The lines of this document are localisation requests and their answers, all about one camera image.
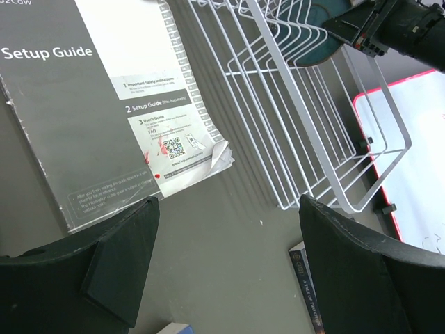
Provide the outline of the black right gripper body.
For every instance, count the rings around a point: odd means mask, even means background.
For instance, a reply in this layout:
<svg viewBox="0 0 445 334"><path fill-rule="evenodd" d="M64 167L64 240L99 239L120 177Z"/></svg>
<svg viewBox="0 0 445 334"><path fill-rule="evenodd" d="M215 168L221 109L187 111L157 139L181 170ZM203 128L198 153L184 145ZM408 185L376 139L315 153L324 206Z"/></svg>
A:
<svg viewBox="0 0 445 334"><path fill-rule="evenodd" d="M419 1L397 1L378 30L384 46L444 71L444 9Z"/></svg>

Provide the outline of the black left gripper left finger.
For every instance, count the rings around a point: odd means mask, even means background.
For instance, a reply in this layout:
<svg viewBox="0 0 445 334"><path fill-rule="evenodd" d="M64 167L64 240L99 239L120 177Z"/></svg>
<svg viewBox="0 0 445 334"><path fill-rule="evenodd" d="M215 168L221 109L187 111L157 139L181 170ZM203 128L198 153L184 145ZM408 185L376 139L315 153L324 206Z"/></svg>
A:
<svg viewBox="0 0 445 334"><path fill-rule="evenodd" d="M156 234L148 197L53 243L1 258L2 333L127 333L136 325Z"/></svg>

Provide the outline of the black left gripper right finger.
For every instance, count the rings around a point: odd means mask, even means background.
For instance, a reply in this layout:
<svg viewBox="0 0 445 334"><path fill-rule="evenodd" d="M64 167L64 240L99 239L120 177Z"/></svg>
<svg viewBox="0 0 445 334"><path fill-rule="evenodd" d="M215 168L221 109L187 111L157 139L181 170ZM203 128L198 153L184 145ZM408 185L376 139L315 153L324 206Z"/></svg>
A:
<svg viewBox="0 0 445 334"><path fill-rule="evenodd" d="M443 333L444 256L303 195L300 228L326 333Z"/></svg>

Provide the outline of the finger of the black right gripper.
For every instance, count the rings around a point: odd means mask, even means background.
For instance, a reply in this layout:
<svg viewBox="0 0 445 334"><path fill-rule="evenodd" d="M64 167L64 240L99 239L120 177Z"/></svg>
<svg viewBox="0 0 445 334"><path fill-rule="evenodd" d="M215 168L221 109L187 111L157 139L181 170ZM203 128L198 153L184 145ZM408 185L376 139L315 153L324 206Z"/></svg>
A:
<svg viewBox="0 0 445 334"><path fill-rule="evenodd" d="M388 15L387 5L356 5L324 21L322 27L332 37L367 56L383 56L389 48L380 41L378 31Z"/></svg>

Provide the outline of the black plate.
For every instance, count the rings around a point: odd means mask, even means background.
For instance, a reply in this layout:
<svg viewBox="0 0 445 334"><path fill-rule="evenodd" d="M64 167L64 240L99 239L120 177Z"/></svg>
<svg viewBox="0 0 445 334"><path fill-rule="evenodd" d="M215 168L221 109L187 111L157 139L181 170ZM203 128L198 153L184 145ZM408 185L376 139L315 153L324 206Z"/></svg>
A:
<svg viewBox="0 0 445 334"><path fill-rule="evenodd" d="M276 42L291 67L311 67L333 56L341 43L322 24L352 7L350 1L282 1Z"/></svg>

